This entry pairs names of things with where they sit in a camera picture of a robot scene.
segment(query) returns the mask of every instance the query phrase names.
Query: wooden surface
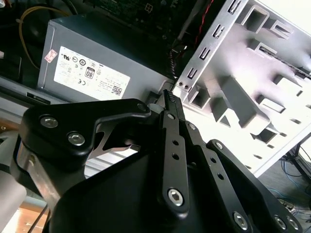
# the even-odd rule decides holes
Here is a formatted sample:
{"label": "wooden surface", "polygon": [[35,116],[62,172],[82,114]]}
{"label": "wooden surface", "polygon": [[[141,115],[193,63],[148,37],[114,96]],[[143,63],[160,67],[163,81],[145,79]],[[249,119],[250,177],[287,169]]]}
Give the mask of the wooden surface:
{"label": "wooden surface", "polygon": [[[43,208],[39,208],[30,204],[23,203],[20,208],[20,216],[18,219],[18,225],[16,229],[16,233],[26,233],[30,229],[33,222],[36,220],[38,215],[41,213]],[[39,220],[38,224],[33,230],[33,233],[41,233],[43,230],[43,226],[47,219],[48,211],[42,216]]]}
{"label": "wooden surface", "polygon": [[19,125],[6,119],[0,118],[0,133],[10,130],[18,130]]}

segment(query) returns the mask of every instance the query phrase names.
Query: power supply unit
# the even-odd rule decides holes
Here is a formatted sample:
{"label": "power supply unit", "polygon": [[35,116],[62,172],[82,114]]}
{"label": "power supply unit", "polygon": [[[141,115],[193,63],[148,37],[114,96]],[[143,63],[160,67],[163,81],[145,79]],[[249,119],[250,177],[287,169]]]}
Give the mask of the power supply unit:
{"label": "power supply unit", "polygon": [[49,22],[38,87],[69,101],[146,100],[170,89],[163,44],[99,13]]}

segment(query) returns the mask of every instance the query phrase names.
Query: blue cable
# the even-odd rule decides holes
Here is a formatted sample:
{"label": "blue cable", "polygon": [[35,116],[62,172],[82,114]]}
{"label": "blue cable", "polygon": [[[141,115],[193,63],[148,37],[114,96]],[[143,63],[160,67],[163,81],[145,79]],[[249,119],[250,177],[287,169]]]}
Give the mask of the blue cable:
{"label": "blue cable", "polygon": [[302,187],[300,187],[295,181],[293,181],[291,178],[290,178],[290,176],[287,174],[287,171],[286,171],[286,162],[284,162],[284,170],[285,170],[285,175],[287,176],[287,178],[291,181],[291,182],[293,182],[293,184],[294,185],[296,185],[296,187],[300,190],[300,191],[302,191],[304,194],[306,194],[309,198],[311,198],[311,196],[309,195],[309,194],[307,194],[306,192],[305,192],[305,190],[302,188]]}
{"label": "blue cable", "polygon": [[307,232],[310,228],[311,228],[311,226],[309,226],[304,232]]}
{"label": "blue cable", "polygon": [[284,196],[284,195],[280,194],[280,192],[277,191],[277,190],[275,190],[275,189],[272,189],[272,188],[267,188],[267,189],[276,192],[277,194],[279,194],[279,195],[280,195],[281,197],[283,197],[283,198],[291,199],[291,198],[289,198],[289,197],[287,197],[287,196]]}

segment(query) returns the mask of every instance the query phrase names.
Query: red wire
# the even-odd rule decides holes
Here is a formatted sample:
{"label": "red wire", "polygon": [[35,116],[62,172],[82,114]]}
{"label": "red wire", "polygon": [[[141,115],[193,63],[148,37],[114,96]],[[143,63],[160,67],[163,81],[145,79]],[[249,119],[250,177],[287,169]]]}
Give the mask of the red wire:
{"label": "red wire", "polygon": [[199,37],[200,37],[200,35],[201,35],[201,33],[202,33],[202,28],[203,28],[203,25],[204,25],[205,16],[206,16],[206,14],[208,13],[208,11],[209,11],[209,9],[210,9],[210,6],[212,5],[213,2],[214,2],[214,0],[211,0],[211,1],[210,1],[209,5],[207,6],[207,8],[206,8],[206,10],[205,10],[204,15],[202,15],[202,23],[201,23],[201,25],[200,25],[200,27],[199,27],[199,33],[198,33],[198,35],[197,35],[196,38],[195,38],[195,43],[194,43],[195,46],[198,44]]}

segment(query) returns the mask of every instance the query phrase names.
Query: sticker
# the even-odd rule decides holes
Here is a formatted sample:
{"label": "sticker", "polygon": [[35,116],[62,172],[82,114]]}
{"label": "sticker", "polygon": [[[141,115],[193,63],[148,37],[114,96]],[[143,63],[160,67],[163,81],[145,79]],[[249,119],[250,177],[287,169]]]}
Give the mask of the sticker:
{"label": "sticker", "polygon": [[49,53],[45,56],[45,60],[48,62],[48,63],[51,63],[54,58],[57,56],[57,52],[55,52],[54,50],[50,50]]}
{"label": "sticker", "polygon": [[130,77],[61,46],[54,81],[98,100],[119,100]]}

